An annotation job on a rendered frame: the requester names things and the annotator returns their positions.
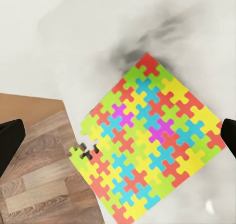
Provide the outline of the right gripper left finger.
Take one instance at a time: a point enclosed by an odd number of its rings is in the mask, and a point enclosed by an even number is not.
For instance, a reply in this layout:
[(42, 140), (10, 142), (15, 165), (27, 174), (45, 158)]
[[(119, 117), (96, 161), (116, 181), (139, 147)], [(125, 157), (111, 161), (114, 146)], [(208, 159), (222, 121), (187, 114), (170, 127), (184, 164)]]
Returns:
[(26, 137), (22, 119), (0, 124), (0, 177)]

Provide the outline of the jigsaw puzzle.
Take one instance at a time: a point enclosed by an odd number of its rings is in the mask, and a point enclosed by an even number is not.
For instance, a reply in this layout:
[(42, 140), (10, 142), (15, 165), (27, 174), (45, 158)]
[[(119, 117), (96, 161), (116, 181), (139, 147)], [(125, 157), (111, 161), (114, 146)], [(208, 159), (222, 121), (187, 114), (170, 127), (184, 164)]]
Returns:
[(79, 124), (71, 161), (117, 224), (133, 224), (228, 146), (223, 122), (148, 52)]

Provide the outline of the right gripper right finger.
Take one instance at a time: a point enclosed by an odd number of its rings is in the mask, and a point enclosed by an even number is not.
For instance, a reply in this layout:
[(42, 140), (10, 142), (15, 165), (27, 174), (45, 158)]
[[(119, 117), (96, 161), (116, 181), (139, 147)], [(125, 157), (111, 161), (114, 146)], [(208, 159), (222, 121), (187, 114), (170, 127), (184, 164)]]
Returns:
[(236, 158), (236, 121), (226, 118), (220, 136)]

